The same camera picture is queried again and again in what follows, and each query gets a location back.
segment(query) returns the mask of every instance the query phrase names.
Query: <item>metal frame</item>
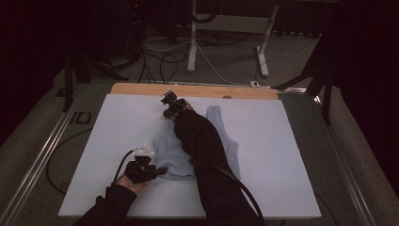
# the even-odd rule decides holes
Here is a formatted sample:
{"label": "metal frame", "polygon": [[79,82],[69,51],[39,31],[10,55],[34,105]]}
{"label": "metal frame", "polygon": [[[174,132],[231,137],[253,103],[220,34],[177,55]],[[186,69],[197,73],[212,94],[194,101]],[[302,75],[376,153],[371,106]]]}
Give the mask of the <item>metal frame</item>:
{"label": "metal frame", "polygon": [[39,155],[36,157],[35,161],[26,172],[23,180],[18,185],[18,188],[12,196],[10,202],[6,206],[6,209],[0,216],[0,225],[13,225],[14,220],[23,208],[24,203],[26,202],[30,192],[35,186],[35,183],[38,181],[41,172],[44,170],[51,153],[55,149],[66,127],[68,126],[68,123],[72,117],[72,112],[76,108],[76,104],[82,96],[82,93],[84,92],[86,87],[87,85],[80,85],[77,89],[74,96],[74,99],[76,101],[72,103],[71,107],[69,107],[68,112],[62,114],[53,132],[41,148]]}
{"label": "metal frame", "polygon": [[[269,76],[267,69],[266,59],[264,57],[264,49],[269,40],[270,33],[272,31],[273,23],[278,11],[279,5],[275,5],[272,8],[272,12],[268,18],[252,18],[252,17],[238,17],[238,16],[226,16],[216,15],[216,17],[206,24],[191,23],[191,45],[190,53],[188,55],[187,70],[193,72],[196,68],[196,31],[197,29],[206,30],[222,30],[222,31],[237,31],[237,32],[249,32],[249,33],[261,33],[264,34],[263,42],[261,46],[256,47],[257,57],[261,68],[261,76]],[[193,0],[193,16],[198,19],[207,18],[207,14],[197,14],[197,0]]]}

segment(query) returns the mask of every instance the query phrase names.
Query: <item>gray carpet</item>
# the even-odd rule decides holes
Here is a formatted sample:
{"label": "gray carpet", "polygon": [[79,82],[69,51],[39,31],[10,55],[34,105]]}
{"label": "gray carpet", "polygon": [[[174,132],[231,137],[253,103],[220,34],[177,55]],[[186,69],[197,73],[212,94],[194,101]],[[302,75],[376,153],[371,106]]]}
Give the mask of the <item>gray carpet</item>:
{"label": "gray carpet", "polygon": [[[235,39],[244,38],[243,34],[227,33]],[[279,85],[299,75],[312,51],[317,39],[301,35],[272,36],[266,47],[266,58],[270,58],[268,67],[270,76],[265,79],[259,76],[257,57],[254,47],[261,43],[262,37],[253,35],[249,39],[235,44],[207,45],[199,42],[220,78],[210,67],[200,50],[197,52],[196,70],[186,71],[186,61],[179,63],[176,74],[170,82],[205,83],[205,84],[245,84],[258,80],[267,86]],[[176,45],[166,39],[146,42],[153,49],[169,49]],[[183,44],[173,49],[188,54],[188,45]],[[162,54],[151,52],[162,57]],[[159,68],[160,60],[146,56],[151,75],[160,83],[162,80]],[[116,63],[122,59],[114,58]],[[176,64],[163,63],[162,70],[166,78],[175,70]],[[120,74],[129,77],[129,82],[136,82],[142,65],[137,63]],[[70,123],[63,133],[58,145],[80,132],[91,128],[101,109],[104,96],[116,82],[99,73],[91,83],[85,86],[75,112],[91,113],[88,124]],[[51,135],[57,121],[62,115],[63,99],[56,97],[56,92],[63,87],[63,74],[56,78],[56,84],[35,106],[26,119],[14,131],[0,150],[0,211],[10,201],[29,166],[40,153],[42,146]],[[143,83],[148,82],[145,71]],[[305,88],[309,80],[296,84]],[[311,179],[314,192],[322,212],[321,218],[310,220],[287,219],[285,221],[267,220],[267,225],[362,225],[361,219],[351,194],[337,167],[334,147],[328,136],[328,130],[334,132],[345,159],[359,184],[364,200],[373,214],[375,225],[397,225],[399,222],[399,204],[385,176],[377,165],[373,153],[367,145],[361,131],[351,117],[338,89],[332,93],[330,118],[332,125],[325,127],[320,120],[319,109],[314,107],[312,98],[297,93],[281,93],[279,97],[287,110],[295,139],[301,151],[303,161]],[[67,185],[73,176],[80,155],[85,148],[90,131],[67,140],[56,149],[50,164],[50,175],[57,186]],[[57,216],[64,196],[48,182],[45,170],[41,173],[20,214],[13,225],[72,225],[76,219]],[[179,220],[143,220],[137,225],[201,225],[201,221],[189,222]]]}

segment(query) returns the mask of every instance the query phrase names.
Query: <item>metal stand leg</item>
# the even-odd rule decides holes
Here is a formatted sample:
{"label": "metal stand leg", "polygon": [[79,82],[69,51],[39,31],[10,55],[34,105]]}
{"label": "metal stand leg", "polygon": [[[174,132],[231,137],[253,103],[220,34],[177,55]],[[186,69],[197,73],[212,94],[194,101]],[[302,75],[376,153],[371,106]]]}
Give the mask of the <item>metal stand leg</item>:
{"label": "metal stand leg", "polygon": [[267,25],[266,25],[266,29],[264,31],[264,38],[263,38],[262,45],[256,47],[256,53],[258,55],[259,66],[261,67],[261,76],[262,77],[269,76],[269,70],[267,69],[267,64],[266,64],[266,57],[264,57],[264,49],[266,48],[267,41],[269,40],[270,33],[272,31],[273,23],[275,21],[278,9],[279,9],[279,5],[273,6],[272,12],[270,14],[270,17],[269,17]]}
{"label": "metal stand leg", "polygon": [[[197,16],[197,0],[193,0],[193,16]],[[190,53],[188,55],[188,65],[187,70],[193,72],[196,70],[196,54],[197,54],[197,43],[196,43],[196,29],[197,24],[191,22],[191,45]]]}

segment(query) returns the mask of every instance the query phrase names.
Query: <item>white cable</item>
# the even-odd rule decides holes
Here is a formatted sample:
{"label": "white cable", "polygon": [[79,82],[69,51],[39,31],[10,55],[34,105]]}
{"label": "white cable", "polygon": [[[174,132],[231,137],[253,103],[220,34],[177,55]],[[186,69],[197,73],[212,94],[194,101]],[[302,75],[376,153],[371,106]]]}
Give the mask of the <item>white cable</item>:
{"label": "white cable", "polygon": [[217,74],[217,76],[219,76],[220,79],[222,79],[223,81],[232,84],[232,85],[238,85],[238,86],[244,86],[245,84],[240,84],[240,83],[233,83],[233,82],[229,82],[228,80],[224,79],[218,72],[217,70],[214,68],[214,66],[212,66],[211,62],[208,60],[208,58],[206,57],[206,55],[203,53],[202,49],[200,48],[199,45],[197,45],[197,47],[199,47],[200,52],[202,53],[203,57],[205,58],[206,62],[208,62],[209,66],[211,66],[211,68],[214,70],[214,72]]}

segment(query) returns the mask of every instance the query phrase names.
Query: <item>light blue cloth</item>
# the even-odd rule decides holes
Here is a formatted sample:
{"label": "light blue cloth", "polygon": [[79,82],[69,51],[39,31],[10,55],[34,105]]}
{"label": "light blue cloth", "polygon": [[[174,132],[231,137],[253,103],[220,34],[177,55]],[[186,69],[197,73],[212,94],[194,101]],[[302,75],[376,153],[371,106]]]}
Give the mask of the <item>light blue cloth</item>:
{"label": "light blue cloth", "polygon": [[[220,106],[209,106],[204,117],[214,125],[219,133],[229,166],[234,175],[240,179],[241,175],[237,157],[238,143],[231,140],[227,135],[220,112]],[[169,180],[196,180],[194,176],[194,168],[188,163],[190,156],[183,151],[182,142],[176,138],[173,128],[174,122],[168,120],[165,127],[154,139],[156,153],[155,166],[157,168],[167,167],[168,172],[167,174],[162,175],[162,177]]]}

